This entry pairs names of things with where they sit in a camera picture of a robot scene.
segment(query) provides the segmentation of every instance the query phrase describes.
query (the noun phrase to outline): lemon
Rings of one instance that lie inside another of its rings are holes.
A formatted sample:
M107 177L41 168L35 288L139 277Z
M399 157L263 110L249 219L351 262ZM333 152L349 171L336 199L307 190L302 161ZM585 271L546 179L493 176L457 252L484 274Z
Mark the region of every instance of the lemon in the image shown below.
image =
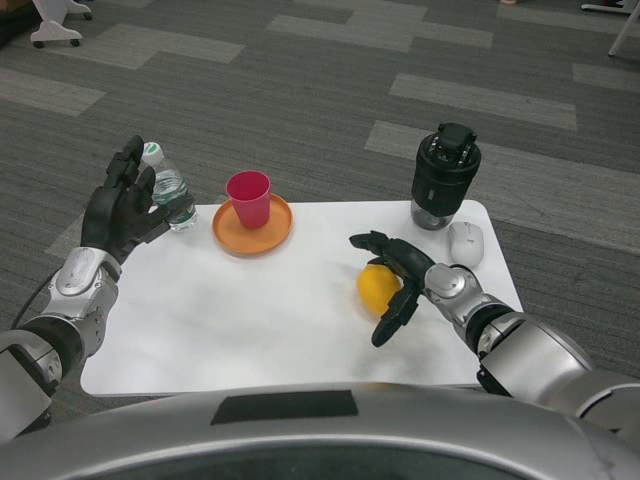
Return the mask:
M382 316L391 297L402 285L395 274L384 265L367 265L358 276L358 293L371 313Z

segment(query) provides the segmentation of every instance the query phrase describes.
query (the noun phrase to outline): black cable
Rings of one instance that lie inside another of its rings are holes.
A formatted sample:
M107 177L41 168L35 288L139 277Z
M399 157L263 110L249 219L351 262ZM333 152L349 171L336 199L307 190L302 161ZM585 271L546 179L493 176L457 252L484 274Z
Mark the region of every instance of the black cable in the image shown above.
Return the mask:
M18 323L20 323L20 319L22 318L22 316L24 315L24 312L27 311L27 308L29 308L29 305L31 305L33 303L33 300L38 296L38 294L40 293L40 291L51 281L51 279L53 278L53 276L58 272L59 269L55 269L39 286L38 288L36 288L34 290L34 292L31 294L31 296L29 297L29 299L25 302L25 304L22 306L22 308L20 309L20 311L18 312L18 315L16 315L16 318L13 319L13 322L11 323L11 330L17 328Z

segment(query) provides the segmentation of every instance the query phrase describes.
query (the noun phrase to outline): robotic arm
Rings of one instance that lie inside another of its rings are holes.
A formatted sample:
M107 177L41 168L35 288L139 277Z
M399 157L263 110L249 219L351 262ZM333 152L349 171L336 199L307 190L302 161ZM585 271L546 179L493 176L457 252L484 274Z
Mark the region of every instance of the robotic arm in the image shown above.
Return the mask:
M155 173L147 168L138 176L143 147L135 136L114 155L87 206L81 246L53 276L44 311L0 334L0 442L48 424L50 397L62 378L102 344L121 265L192 203L183 197L149 213Z
M436 264L413 245L378 232L350 241L404 282L373 334L375 346L408 323L422 294L478 356L477 378L487 392L582 418L640 450L638 380L596 368L571 338L485 293L462 265Z

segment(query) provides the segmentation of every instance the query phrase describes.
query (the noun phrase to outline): floor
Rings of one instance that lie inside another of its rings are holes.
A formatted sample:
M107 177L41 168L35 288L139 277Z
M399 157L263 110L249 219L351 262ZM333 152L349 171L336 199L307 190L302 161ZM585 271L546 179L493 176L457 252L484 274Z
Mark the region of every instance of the floor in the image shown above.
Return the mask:
M640 376L640 25L580 2L96 0L78 48L0 50L0 328L78 242L132 134L162 144L199 203L241 169L293 202L407 199L419 140L471 126L525 310ZM42 308L40 295L30 310ZM98 399L76 371L55 421Z

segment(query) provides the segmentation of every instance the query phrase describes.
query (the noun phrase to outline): red cup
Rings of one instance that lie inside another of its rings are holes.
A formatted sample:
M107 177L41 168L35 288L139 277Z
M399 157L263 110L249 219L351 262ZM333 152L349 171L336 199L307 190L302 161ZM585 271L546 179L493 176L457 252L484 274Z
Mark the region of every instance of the red cup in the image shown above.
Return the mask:
M264 173L254 170L236 173L227 182L227 194L245 227L260 228L269 221L271 180Z

